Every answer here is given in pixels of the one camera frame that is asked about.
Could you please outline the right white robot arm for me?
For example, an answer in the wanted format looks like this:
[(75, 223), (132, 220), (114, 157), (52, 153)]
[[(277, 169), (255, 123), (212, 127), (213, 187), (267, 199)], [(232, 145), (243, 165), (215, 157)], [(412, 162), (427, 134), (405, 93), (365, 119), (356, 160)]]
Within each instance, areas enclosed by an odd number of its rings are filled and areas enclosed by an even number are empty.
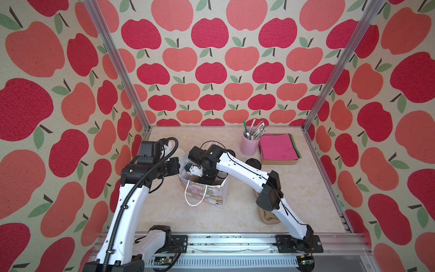
[(210, 185), (219, 172), (248, 184), (259, 196), (256, 204), (265, 211), (273, 213), (286, 227), (298, 251), (309, 251), (312, 247), (314, 232), (290, 208), (282, 192), (279, 174), (258, 170), (232, 156), (225, 148), (211, 145), (207, 150), (197, 146), (188, 154), (192, 162), (189, 172), (198, 176), (198, 182)]

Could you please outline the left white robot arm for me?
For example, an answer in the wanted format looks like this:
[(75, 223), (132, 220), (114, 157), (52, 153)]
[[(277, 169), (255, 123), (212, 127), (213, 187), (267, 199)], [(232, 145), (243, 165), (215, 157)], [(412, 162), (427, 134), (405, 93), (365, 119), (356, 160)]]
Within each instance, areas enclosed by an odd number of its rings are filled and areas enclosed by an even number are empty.
[(172, 242), (169, 226), (154, 225), (140, 241), (134, 239), (140, 211), (152, 182), (179, 173), (179, 159), (162, 164), (131, 161), (121, 174), (118, 204), (104, 244), (96, 260), (84, 265), (85, 272), (142, 272), (156, 253), (174, 251), (174, 257), (162, 269), (171, 269), (182, 254), (182, 246)]

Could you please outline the animal print paper gift bag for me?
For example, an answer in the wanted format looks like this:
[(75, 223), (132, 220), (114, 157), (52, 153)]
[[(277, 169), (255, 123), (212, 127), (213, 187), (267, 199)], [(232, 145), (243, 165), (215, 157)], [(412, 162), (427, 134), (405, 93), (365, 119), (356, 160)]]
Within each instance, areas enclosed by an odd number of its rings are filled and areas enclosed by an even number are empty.
[(181, 186), (184, 190), (185, 200), (188, 205), (198, 206), (201, 203), (208, 203), (217, 207), (224, 207), (228, 195), (228, 174), (218, 172), (212, 185), (199, 183), (199, 176), (191, 174), (185, 169), (192, 162), (187, 155), (180, 158), (180, 173), (178, 175)]

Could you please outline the black coffee cup lid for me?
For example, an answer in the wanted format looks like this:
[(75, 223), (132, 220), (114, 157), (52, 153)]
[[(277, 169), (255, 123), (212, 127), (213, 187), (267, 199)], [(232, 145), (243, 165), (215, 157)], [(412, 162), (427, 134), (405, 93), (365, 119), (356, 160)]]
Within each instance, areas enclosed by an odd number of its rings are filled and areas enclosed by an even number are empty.
[(250, 158), (248, 160), (246, 160), (245, 162), (247, 165), (257, 169), (257, 170), (261, 170), (262, 169), (262, 164), (259, 160), (255, 159), (255, 158)]

